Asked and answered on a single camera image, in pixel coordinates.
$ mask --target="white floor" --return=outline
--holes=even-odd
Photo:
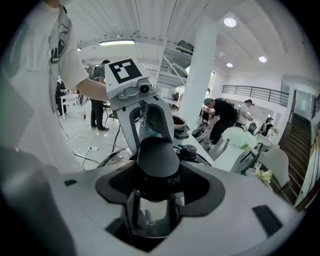
[[[119,129],[119,121],[117,119],[108,118],[107,119],[106,111],[103,114],[103,125],[109,128],[107,132],[99,132],[98,129],[91,130],[91,102],[88,101],[83,106],[78,106],[78,118],[76,117],[76,108],[75,106],[70,106],[68,109],[68,114],[63,120],[62,116],[59,116],[60,124],[67,134],[65,135],[65,140],[70,145],[71,150],[79,156],[85,157],[87,154],[88,159],[96,160],[99,163],[104,160],[107,156],[111,154],[114,140]],[[114,151],[117,151],[128,146],[127,141],[120,129],[119,135],[116,140],[116,147]],[[98,147],[97,151],[90,150],[89,147]],[[75,158],[82,165],[84,160],[83,158],[75,156]],[[83,167],[86,170],[94,169],[97,167],[97,163],[94,163],[89,160],[85,160]]]

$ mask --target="person wearing green cap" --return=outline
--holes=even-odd
[[[206,98],[203,104],[209,109],[214,109],[214,116],[220,117],[220,119],[214,124],[209,138],[206,139],[207,145],[204,149],[210,152],[220,140],[222,133],[236,123],[238,113],[231,103],[226,102],[222,98]]]

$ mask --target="staircase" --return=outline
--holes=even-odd
[[[308,169],[311,150],[310,121],[298,114],[293,114],[285,143],[280,143],[289,158],[288,172],[291,186],[282,196],[283,199],[294,205],[304,183]]]

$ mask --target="power outlet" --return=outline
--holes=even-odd
[[[98,147],[97,146],[89,146],[88,150],[92,150],[92,151],[98,151]]]

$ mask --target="white pillar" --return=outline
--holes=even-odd
[[[209,86],[215,60],[216,36],[216,22],[204,14],[199,20],[189,75],[178,112],[191,131],[195,129]]]

